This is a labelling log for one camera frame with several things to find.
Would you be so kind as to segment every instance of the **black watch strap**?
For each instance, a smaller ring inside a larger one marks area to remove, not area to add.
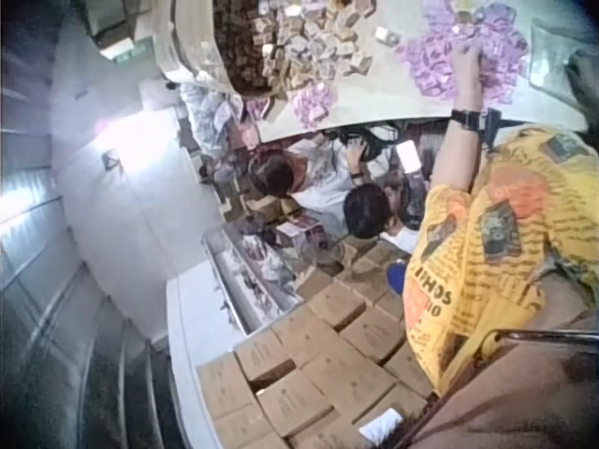
[[[461,123],[461,127],[468,131],[477,133],[480,130],[480,112],[452,109],[451,120]]]

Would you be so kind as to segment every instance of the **floor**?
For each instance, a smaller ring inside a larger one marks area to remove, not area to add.
[[[167,333],[166,283],[206,259],[204,232],[222,223],[175,140],[170,110],[141,111],[139,82],[159,76],[151,54],[103,58],[73,17],[61,31],[51,92],[52,168],[66,218],[98,284],[152,340]],[[105,171],[103,151],[122,166]]]

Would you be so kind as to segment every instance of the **table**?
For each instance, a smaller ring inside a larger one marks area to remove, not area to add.
[[[571,2],[563,0],[504,0],[515,7],[517,28],[531,43],[533,19],[562,27],[591,27],[584,13]],[[420,94],[409,77],[408,64],[399,62],[393,50],[374,40],[374,30],[384,26],[400,33],[402,41],[422,34],[422,20],[417,0],[379,0],[376,12],[355,25],[358,45],[373,56],[373,65],[366,77],[358,74],[336,80],[337,102],[330,114],[318,126],[326,129],[351,123],[366,123],[393,119],[449,117],[452,103]],[[495,105],[506,120],[552,124],[575,131],[585,131],[587,122],[576,109],[536,91],[528,80],[520,77],[511,105]],[[277,100],[266,121],[258,124],[262,141],[269,142],[306,132],[290,103]]]

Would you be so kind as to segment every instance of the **hand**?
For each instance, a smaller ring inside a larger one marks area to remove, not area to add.
[[[483,89],[480,84],[479,44],[459,45],[451,54],[451,64],[456,77],[457,110],[480,111],[483,107]]]
[[[359,173],[359,160],[362,154],[366,150],[366,142],[363,138],[354,139],[347,143],[347,152],[345,153],[345,159],[347,160],[347,166],[352,174]]]

